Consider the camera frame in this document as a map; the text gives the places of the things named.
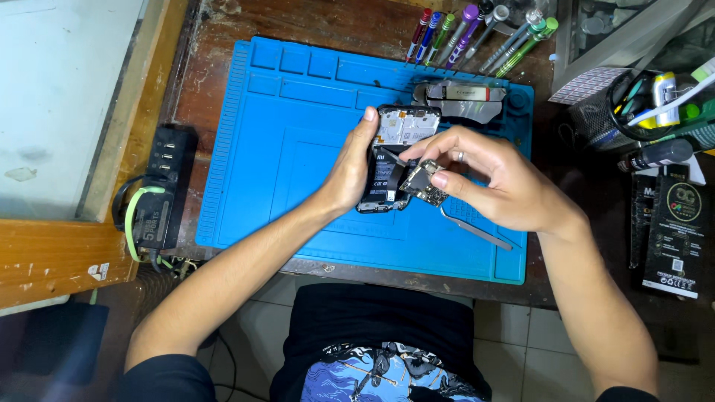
smartphone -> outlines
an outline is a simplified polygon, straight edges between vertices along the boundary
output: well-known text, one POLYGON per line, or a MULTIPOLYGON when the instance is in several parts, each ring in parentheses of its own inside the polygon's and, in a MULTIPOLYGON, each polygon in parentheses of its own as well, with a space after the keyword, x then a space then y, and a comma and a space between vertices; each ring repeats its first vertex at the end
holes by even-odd
POLYGON ((368 181, 355 207, 360 213, 407 207, 411 195, 400 190, 400 186, 417 161, 404 162, 398 155, 417 141, 433 136, 442 111, 438 107, 384 104, 378 107, 378 115, 378 132, 368 150, 368 181))

mesh pen holder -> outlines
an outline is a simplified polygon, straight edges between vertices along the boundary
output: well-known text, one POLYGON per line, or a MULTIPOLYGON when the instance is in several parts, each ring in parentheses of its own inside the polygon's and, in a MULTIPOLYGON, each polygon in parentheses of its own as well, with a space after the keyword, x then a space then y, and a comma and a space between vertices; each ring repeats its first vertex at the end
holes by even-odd
POLYGON ((621 123, 613 110, 614 93, 624 93, 629 72, 624 72, 611 85, 566 110, 568 123, 562 122, 557 133, 567 145, 578 151, 606 152, 635 141, 654 141, 668 134, 672 127, 644 129, 621 123))

red screwdriver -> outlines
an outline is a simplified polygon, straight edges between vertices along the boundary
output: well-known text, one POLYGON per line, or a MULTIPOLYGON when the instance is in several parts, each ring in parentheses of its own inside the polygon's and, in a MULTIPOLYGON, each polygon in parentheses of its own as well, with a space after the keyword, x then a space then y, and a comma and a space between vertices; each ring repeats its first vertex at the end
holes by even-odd
POLYGON ((407 50, 407 56, 405 57, 405 66, 407 65, 407 63, 410 62, 410 59, 412 59, 412 56, 415 54, 415 49, 417 49, 417 46, 420 45, 420 37, 422 37, 422 33, 425 31, 425 26, 427 26, 427 23, 430 21, 431 15, 431 9, 425 9, 425 11, 422 13, 420 23, 417 25, 415 34, 412 35, 412 44, 410 45, 410 50, 407 50))

white tile floor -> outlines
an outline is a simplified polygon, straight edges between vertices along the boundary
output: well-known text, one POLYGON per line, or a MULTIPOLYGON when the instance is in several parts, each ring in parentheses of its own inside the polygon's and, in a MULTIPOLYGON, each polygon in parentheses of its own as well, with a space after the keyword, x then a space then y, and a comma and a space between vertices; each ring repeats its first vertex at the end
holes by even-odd
MULTIPOLYGON (((278 274, 239 309, 221 332, 240 360, 237 385, 262 399, 283 364, 297 276, 278 274)), ((301 277, 300 285, 318 283, 301 277)), ((557 312, 478 301, 474 309, 474 361, 493 390, 494 402, 593 401, 593 387, 557 312)), ((231 384, 233 365, 223 344, 199 352, 215 383, 231 384)), ((715 362, 708 370, 661 364, 661 401, 712 401, 715 362)), ((230 390, 217 387, 218 401, 230 390)), ((234 392, 231 402, 258 401, 234 392)))

forearm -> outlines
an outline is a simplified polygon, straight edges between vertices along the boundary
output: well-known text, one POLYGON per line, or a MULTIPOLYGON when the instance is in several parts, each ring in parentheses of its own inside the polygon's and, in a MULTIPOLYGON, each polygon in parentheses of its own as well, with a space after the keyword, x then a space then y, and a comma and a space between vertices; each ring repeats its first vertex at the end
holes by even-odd
POLYGON ((203 265, 135 330, 126 370, 153 356, 194 355, 213 330, 337 215, 320 195, 312 196, 203 265))
POLYGON ((553 294, 596 394, 631 386, 656 394, 657 355, 640 317, 606 270, 586 220, 539 233, 553 294))

